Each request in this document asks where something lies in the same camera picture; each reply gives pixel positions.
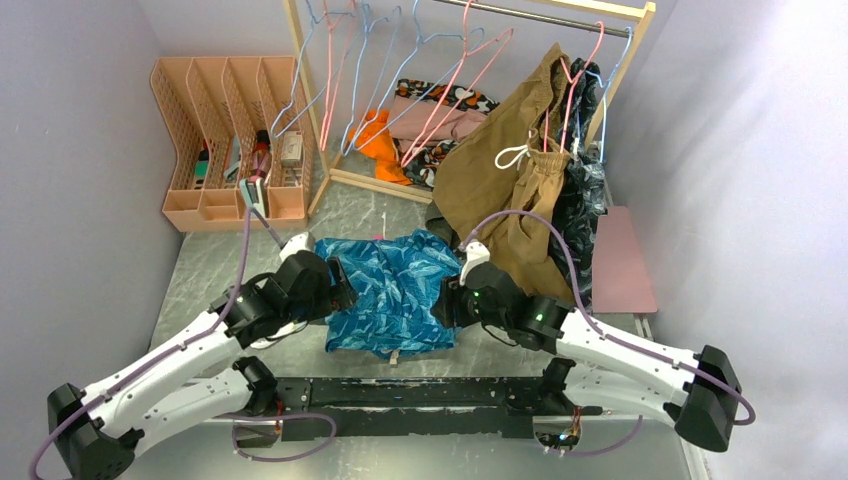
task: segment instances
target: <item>metal rod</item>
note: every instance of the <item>metal rod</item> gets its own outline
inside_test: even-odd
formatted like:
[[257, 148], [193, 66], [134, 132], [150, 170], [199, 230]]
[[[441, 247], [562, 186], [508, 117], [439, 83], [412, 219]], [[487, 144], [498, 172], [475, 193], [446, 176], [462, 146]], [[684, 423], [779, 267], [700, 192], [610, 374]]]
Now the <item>metal rod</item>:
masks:
[[[447, 3], [448, 5], [456, 5], [460, 7], [464, 7], [466, 2], [463, 0], [435, 0], [440, 3]], [[511, 8], [503, 8], [496, 7], [494, 5], [482, 5], [479, 3], [472, 3], [471, 8], [476, 8], [477, 10], [483, 10], [485, 12], [492, 13], [500, 13], [501, 15], [509, 15], [512, 17], [525, 18], [527, 20], [533, 20], [535, 22], [543, 22], [550, 23], [553, 25], [559, 25], [561, 27], [570, 27], [577, 28], [580, 30], [586, 30], [589, 32], [600, 33], [601, 28], [597, 25], [585, 22], [578, 22], [577, 20], [566, 20], [564, 18], [557, 17], [548, 17], [546, 15], [539, 15], [538, 13], [530, 13], [530, 12], [522, 12], [520, 10], [512, 10]], [[620, 30], [618, 28], [607, 28], [604, 27], [604, 33], [606, 35], [612, 35], [613, 37], [622, 37], [627, 38], [630, 34], [627, 33], [627, 30]]]

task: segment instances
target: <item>gray wall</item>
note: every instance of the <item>gray wall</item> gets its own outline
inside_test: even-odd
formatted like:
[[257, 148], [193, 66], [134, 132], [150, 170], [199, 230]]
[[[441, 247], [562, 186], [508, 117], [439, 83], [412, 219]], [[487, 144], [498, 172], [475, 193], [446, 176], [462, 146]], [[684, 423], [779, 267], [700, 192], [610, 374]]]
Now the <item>gray wall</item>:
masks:
[[716, 479], [848, 471], [848, 12], [810, 3], [680, 2], [611, 111], [655, 331], [725, 349], [757, 408]]
[[[134, 2], [0, 6], [0, 477], [24, 478], [46, 396], [142, 355], [181, 237], [174, 151]], [[67, 478], [58, 454], [42, 476]]]
[[[316, 14], [323, 11], [321, 0], [309, 0]], [[231, 2], [227, 0], [138, 0], [150, 19], [150, 24], [161, 42], [167, 55], [292, 55], [296, 54], [292, 47], [286, 20], [283, 0], [246, 0]], [[349, 5], [349, 0], [328, 0], [331, 10], [341, 10]], [[378, 95], [382, 97], [394, 72], [400, 63], [410, 54], [415, 45], [415, 26], [412, 21], [413, 0], [378, 0], [369, 2], [373, 8], [374, 18], [391, 13], [395, 5], [400, 5], [404, 12], [403, 26], [398, 34], [395, 48], [389, 55], [385, 77], [380, 83]], [[617, 3], [642, 7], [644, 0], [618, 0]], [[662, 30], [662, 25], [671, 13], [677, 0], [658, 0], [657, 15], [651, 34], [644, 42], [648, 51], [656, 35]], [[299, 11], [304, 35], [309, 31], [309, 17], [306, 1], [298, 0]], [[594, 23], [598, 17], [572, 12], [558, 7], [539, 5], [533, 1], [500, 2], [513, 8], [542, 13], [546, 15], [573, 18]], [[462, 31], [462, 7], [444, 5], [432, 0], [421, 0], [418, 16], [425, 35], [436, 32], [460, 33]], [[486, 29], [486, 37], [494, 38], [508, 27], [515, 27], [515, 34], [510, 44], [495, 61], [489, 72], [480, 80], [478, 89], [496, 99], [506, 98], [517, 84], [523, 80], [539, 64], [542, 56], [555, 42], [559, 42], [563, 50], [573, 57], [586, 58], [597, 41], [597, 34], [542, 24], [528, 20], [497, 15], [489, 12], [472, 10], [469, 13], [471, 27], [481, 26]], [[627, 25], [614, 18], [605, 19], [610, 27], [622, 28]], [[336, 31], [334, 45], [338, 58], [345, 43], [346, 25], [341, 24]], [[379, 71], [383, 64], [388, 43], [391, 39], [393, 26], [381, 24], [375, 28], [369, 40], [369, 50], [363, 59], [363, 69], [360, 75], [360, 88], [357, 94], [356, 118], [365, 111], [367, 100], [378, 84]], [[621, 56], [626, 40], [607, 36], [601, 46], [596, 60], [603, 72], [607, 74]], [[482, 67], [489, 61], [497, 49], [481, 52], [478, 56], [468, 59], [466, 66], [460, 72], [457, 83], [469, 85]], [[462, 48], [455, 39], [439, 39], [423, 47], [415, 59], [402, 72], [402, 77], [421, 80], [437, 80], [444, 72], [460, 58]], [[316, 28], [312, 41], [308, 44], [307, 54], [314, 73], [318, 89], [327, 81], [327, 34], [323, 25]], [[333, 119], [332, 131], [335, 135], [344, 131], [344, 126], [351, 116], [350, 79], [354, 76], [355, 60], [359, 55], [359, 46], [349, 57], [343, 81], [345, 88], [339, 92], [336, 115]], [[637, 57], [632, 66], [638, 71], [644, 56]], [[318, 103], [323, 111], [324, 101]]]

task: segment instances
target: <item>black patterned garment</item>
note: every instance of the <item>black patterned garment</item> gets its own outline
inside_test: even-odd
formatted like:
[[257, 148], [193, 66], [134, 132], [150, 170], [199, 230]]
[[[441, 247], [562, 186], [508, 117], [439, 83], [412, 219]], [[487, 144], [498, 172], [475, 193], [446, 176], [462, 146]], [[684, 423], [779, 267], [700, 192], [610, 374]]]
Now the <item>black patterned garment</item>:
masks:
[[[398, 80], [395, 95], [406, 98], [424, 97], [422, 101], [436, 103], [442, 97], [445, 88], [447, 88], [447, 85], [436, 85], [431, 82], [401, 78]], [[449, 107], [457, 105], [456, 109], [462, 112], [477, 110], [488, 115], [500, 103], [480, 92], [454, 85], [451, 87], [444, 101], [442, 101], [442, 105]], [[395, 140], [395, 147], [398, 147], [399, 143]], [[433, 188], [436, 180], [436, 170], [439, 168], [439, 164], [447, 157], [448, 152], [453, 150], [457, 145], [459, 145], [459, 142], [449, 139], [442, 140], [434, 146], [421, 148], [409, 164], [404, 167], [403, 173], [412, 183]]]
[[[583, 68], [584, 63], [584, 60], [578, 58], [571, 64], [570, 73], [572, 77]], [[600, 69], [594, 62], [589, 64], [587, 71], [600, 75]], [[581, 75], [574, 89], [571, 115], [568, 119], [566, 147], [571, 150], [578, 132], [578, 119], [581, 137], [580, 147], [577, 157], [569, 162], [566, 167], [565, 184], [554, 205], [551, 222], [562, 234], [574, 258], [577, 284], [580, 286], [580, 298], [583, 300], [583, 304], [590, 309], [592, 305], [592, 253], [595, 248], [595, 232], [598, 228], [598, 217], [605, 214], [607, 208], [606, 197], [604, 196], [605, 174], [602, 159], [597, 151], [590, 154], [583, 146], [589, 122], [598, 108], [598, 98], [595, 95], [597, 86], [597, 78], [584, 74]], [[568, 102], [567, 95], [568, 91], [566, 90], [566, 98], [563, 100], [560, 111], [563, 116], [565, 116]], [[558, 132], [556, 138], [561, 137], [562, 130]], [[557, 268], [570, 285], [571, 274], [568, 271], [565, 254], [553, 235], [551, 235], [548, 244], [548, 255], [554, 259]]]

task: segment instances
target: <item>brown garment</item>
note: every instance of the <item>brown garment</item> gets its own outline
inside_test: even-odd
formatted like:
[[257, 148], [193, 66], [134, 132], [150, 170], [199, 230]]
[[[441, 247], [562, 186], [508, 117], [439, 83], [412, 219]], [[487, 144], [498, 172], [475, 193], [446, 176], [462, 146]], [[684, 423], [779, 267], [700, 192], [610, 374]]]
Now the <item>brown garment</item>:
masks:
[[[487, 216], [510, 208], [551, 220], [571, 156], [559, 153], [559, 139], [553, 138], [562, 126], [559, 115], [550, 115], [547, 153], [541, 151], [540, 133], [545, 111], [563, 103], [567, 95], [561, 57], [570, 64], [554, 44], [536, 70], [442, 162], [433, 200], [460, 238]], [[521, 162], [520, 170], [495, 167], [501, 150], [525, 143], [530, 158]], [[538, 220], [516, 215], [489, 222], [478, 236], [492, 262], [525, 292], [573, 301], [571, 288], [548, 256], [549, 239], [550, 230]]]

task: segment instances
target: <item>wooden organizer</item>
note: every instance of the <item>wooden organizer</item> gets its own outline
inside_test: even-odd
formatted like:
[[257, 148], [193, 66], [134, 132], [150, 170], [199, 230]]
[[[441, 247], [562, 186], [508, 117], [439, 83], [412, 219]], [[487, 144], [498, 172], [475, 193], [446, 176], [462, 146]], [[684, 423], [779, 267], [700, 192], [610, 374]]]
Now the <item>wooden organizer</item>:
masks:
[[[162, 212], [181, 232], [239, 230], [246, 207], [237, 186], [226, 185], [224, 171], [233, 138], [240, 147], [238, 180], [249, 175], [250, 154], [258, 130], [271, 131], [279, 111], [292, 99], [294, 57], [169, 57], [160, 58], [150, 84], [177, 152], [176, 168]], [[294, 105], [282, 128], [306, 108], [297, 85]], [[268, 177], [268, 221], [275, 228], [303, 228], [307, 223], [312, 185], [312, 159], [317, 151], [313, 123], [306, 112], [289, 130], [303, 134], [300, 168], [283, 168], [282, 137], [271, 136], [273, 165]], [[193, 189], [194, 168], [203, 142], [209, 167], [199, 190]], [[252, 228], [261, 227], [252, 220]]]

